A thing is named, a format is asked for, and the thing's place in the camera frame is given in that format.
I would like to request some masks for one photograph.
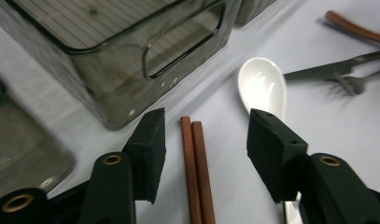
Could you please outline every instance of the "knife blade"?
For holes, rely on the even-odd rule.
[[[350,74],[352,72],[353,67],[355,66],[376,61],[379,59],[380,50],[369,54],[359,55],[348,60],[340,61],[338,63],[328,63],[317,67],[286,73],[284,77],[286,81],[339,77]]]

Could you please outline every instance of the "fork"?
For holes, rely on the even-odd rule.
[[[369,74],[366,77],[337,77],[338,82],[344,87],[344,89],[351,96],[362,94],[365,91],[365,84],[370,78],[380,76],[380,70]]]

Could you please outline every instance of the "translucent container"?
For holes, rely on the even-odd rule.
[[[48,192],[72,166],[71,155],[9,97],[0,82],[0,198],[23,188]]]
[[[275,1],[276,0],[242,0],[235,23],[241,26],[248,24]]]
[[[228,41],[235,0],[8,0],[67,53],[102,122],[133,120]]]

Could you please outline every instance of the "pair of chopsticks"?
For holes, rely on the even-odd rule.
[[[184,162],[191,224],[215,224],[212,192],[204,147],[204,131],[200,121],[181,117]]]

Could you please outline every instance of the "white tabletop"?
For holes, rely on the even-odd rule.
[[[217,223],[283,223],[281,206],[273,203],[246,155],[248,114],[239,97],[237,72],[253,57],[271,59],[287,73],[380,50],[380,45],[323,24],[330,9],[380,32],[380,0],[280,1],[247,26],[234,28],[226,47],[149,108],[169,105],[169,96],[185,90],[192,78],[209,75],[179,104],[166,107],[167,153],[157,200],[153,205],[136,202],[137,223],[190,223],[179,126],[185,115],[204,125]],[[353,75],[366,76],[378,69],[380,62],[370,63]],[[108,131],[52,77],[43,80],[52,90],[50,99],[24,101],[77,160],[70,176],[49,194],[52,197],[87,180],[100,155],[121,150],[139,119],[120,131]],[[19,84],[12,85],[25,95]],[[59,105],[67,108],[60,116],[44,112],[44,107]],[[380,78],[355,97],[332,82],[290,82],[286,123],[309,144],[308,154],[325,152],[344,159],[369,188],[380,191]]]

